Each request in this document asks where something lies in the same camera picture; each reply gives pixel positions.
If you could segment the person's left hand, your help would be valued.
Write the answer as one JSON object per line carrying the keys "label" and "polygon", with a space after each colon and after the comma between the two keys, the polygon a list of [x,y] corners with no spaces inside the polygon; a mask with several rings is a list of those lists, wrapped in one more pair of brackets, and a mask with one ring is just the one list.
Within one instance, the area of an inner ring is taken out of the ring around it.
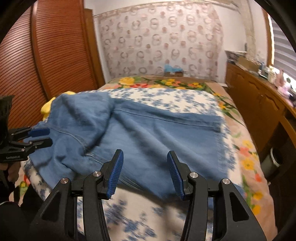
{"label": "person's left hand", "polygon": [[14,162],[11,165],[7,163],[1,163],[1,170],[8,171],[8,181],[15,183],[19,178],[20,162]]}

